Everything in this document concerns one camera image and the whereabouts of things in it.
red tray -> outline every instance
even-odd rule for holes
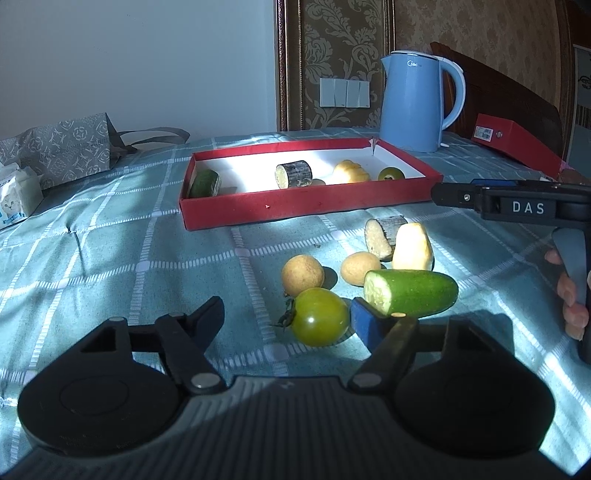
[[[346,158],[377,178],[385,167],[402,170],[404,180],[330,184],[335,165]],[[321,186],[280,190],[275,166],[306,160]],[[194,173],[211,168],[220,175],[215,197],[188,199]],[[365,138],[302,140],[194,153],[189,160],[179,204],[187,230],[264,222],[304,215],[426,202],[443,176],[419,159],[386,142]]]

green cucumber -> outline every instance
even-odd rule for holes
[[[202,170],[197,173],[189,190],[190,199],[215,197],[220,189],[220,177],[213,170]]]
[[[363,284],[365,301],[383,315],[417,319],[452,307],[458,293],[453,278],[429,270],[370,270]]]

wooden headboard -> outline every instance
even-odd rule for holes
[[[471,138],[478,114],[485,113],[513,120],[562,157],[562,124],[554,105],[507,75],[446,45],[432,42],[431,50],[434,55],[456,62],[464,71],[466,79],[466,103],[448,131]],[[455,99],[453,81],[447,73],[444,74],[443,92],[447,115]]]

red box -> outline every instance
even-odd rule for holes
[[[558,179],[562,159],[513,120],[480,113],[472,141],[501,151],[526,167]]]
[[[330,184],[335,165],[350,159],[377,178],[385,167],[400,168],[404,180]],[[275,167],[306,160],[314,178],[326,185],[280,190]],[[194,172],[211,168],[220,175],[215,197],[188,199]],[[422,161],[381,140],[303,140],[194,153],[189,160],[179,204],[187,230],[264,222],[303,215],[365,209],[431,199],[431,187],[443,176]]]

gray gift bag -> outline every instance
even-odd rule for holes
[[[169,132],[125,145],[121,135],[132,132]],[[68,181],[109,170],[117,161],[137,149],[133,145],[168,143],[181,145],[189,133],[180,128],[156,127],[118,132],[106,113],[35,127],[0,140],[0,163],[18,162],[40,176],[43,190]]]

